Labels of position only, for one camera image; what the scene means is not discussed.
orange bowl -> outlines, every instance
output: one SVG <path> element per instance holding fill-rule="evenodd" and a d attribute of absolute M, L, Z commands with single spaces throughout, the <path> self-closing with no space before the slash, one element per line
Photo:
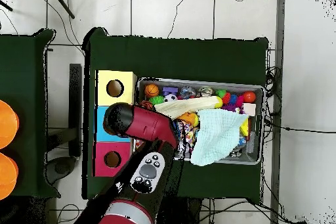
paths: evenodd
<path fill-rule="evenodd" d="M 11 158 L 0 153 L 0 200 L 9 196 L 15 188 L 16 180 L 18 177 L 18 166 Z"/>
<path fill-rule="evenodd" d="M 0 148 L 5 148 L 14 139 L 18 131 L 17 115 L 12 108 L 0 101 Z"/>
<path fill-rule="evenodd" d="M 0 153 L 0 185 L 9 185 L 16 180 L 16 168 L 10 158 Z"/>
<path fill-rule="evenodd" d="M 15 188 L 16 179 L 8 185 L 0 185 L 0 200 L 8 197 Z"/>

yellow cube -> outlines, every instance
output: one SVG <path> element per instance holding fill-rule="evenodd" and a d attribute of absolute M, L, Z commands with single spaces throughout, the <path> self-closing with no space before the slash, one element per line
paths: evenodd
<path fill-rule="evenodd" d="M 98 71 L 98 105 L 117 102 L 134 103 L 137 77 L 132 72 Z"/>
<path fill-rule="evenodd" d="M 243 124 L 240 126 L 240 132 L 243 136 L 248 136 L 249 134 L 249 118 L 247 118 Z"/>

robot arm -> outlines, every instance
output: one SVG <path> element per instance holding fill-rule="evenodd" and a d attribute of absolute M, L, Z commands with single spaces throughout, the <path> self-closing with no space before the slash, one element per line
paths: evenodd
<path fill-rule="evenodd" d="M 154 224 L 177 147 L 170 118 L 118 103 L 107 109 L 104 128 L 146 142 L 74 224 Z"/>

pink cube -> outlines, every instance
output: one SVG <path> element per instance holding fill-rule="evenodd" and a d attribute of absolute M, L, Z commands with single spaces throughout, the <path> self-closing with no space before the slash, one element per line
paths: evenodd
<path fill-rule="evenodd" d="M 95 156 L 95 177 L 114 177 L 131 156 L 130 142 L 97 142 Z"/>

green tabletop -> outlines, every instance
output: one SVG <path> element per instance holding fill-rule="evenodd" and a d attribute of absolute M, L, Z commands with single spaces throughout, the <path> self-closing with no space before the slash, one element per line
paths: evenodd
<path fill-rule="evenodd" d="M 0 99 L 20 120 L 14 140 L 0 150 L 18 164 L 18 180 L 11 195 L 58 195 L 43 173 L 47 148 L 44 57 L 53 36 L 53 30 L 40 30 L 32 36 L 0 35 Z"/>
<path fill-rule="evenodd" d="M 109 177 L 92 177 L 95 70 L 132 71 L 139 77 L 157 77 L 265 85 L 268 41 L 235 39 L 191 40 L 108 36 L 93 28 L 85 37 L 85 115 L 83 161 L 84 198 L 92 198 L 110 183 Z M 168 186 L 177 185 L 181 161 L 173 162 Z M 261 163 L 255 166 L 185 162 L 178 196 L 194 198 L 251 198 L 259 203 Z"/>

